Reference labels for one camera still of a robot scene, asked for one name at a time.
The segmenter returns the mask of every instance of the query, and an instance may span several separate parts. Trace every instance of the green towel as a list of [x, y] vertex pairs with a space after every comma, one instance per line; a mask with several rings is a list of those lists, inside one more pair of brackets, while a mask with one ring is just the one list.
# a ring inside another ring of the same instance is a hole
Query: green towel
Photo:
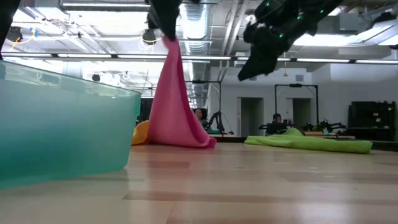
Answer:
[[272, 136], [249, 136], [244, 143], [259, 146], [362, 154], [370, 153], [372, 148], [372, 142], [370, 141], [337, 141], [333, 139], [306, 137], [297, 129], [290, 129], [284, 134], [275, 134]]

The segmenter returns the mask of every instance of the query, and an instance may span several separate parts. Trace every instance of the pink cloth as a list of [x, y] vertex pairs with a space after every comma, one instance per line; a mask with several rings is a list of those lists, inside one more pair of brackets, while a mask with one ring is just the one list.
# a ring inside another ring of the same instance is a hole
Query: pink cloth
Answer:
[[189, 107], [180, 44], [166, 37], [163, 42], [169, 54], [150, 111], [148, 140], [154, 144], [214, 148], [216, 139], [209, 137]]

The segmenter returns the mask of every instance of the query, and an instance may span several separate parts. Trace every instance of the exposed ductwork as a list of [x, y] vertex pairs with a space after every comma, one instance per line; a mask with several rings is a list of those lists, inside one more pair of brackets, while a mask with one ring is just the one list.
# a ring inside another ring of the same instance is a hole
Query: exposed ductwork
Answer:
[[[208, 34], [209, 6], [207, 4], [182, 4], [180, 7], [183, 18], [184, 36], [188, 40], [203, 40]], [[208, 42], [186, 42], [187, 54], [206, 55], [209, 50]], [[192, 80], [208, 80], [210, 64], [192, 62]], [[201, 108], [206, 104], [208, 84], [192, 84], [190, 98]]]

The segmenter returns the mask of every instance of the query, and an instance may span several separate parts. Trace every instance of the wooden floor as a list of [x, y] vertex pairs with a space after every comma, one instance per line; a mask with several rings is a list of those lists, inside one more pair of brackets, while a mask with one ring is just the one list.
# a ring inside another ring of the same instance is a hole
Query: wooden floor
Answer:
[[1, 224], [397, 224], [398, 153], [131, 149], [126, 170], [0, 191]]

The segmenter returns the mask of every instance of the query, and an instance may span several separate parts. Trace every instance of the translucent container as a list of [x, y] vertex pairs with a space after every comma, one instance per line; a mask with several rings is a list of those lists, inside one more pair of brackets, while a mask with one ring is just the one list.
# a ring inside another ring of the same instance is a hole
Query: translucent container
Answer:
[[0, 61], [0, 188], [123, 169], [138, 92]]

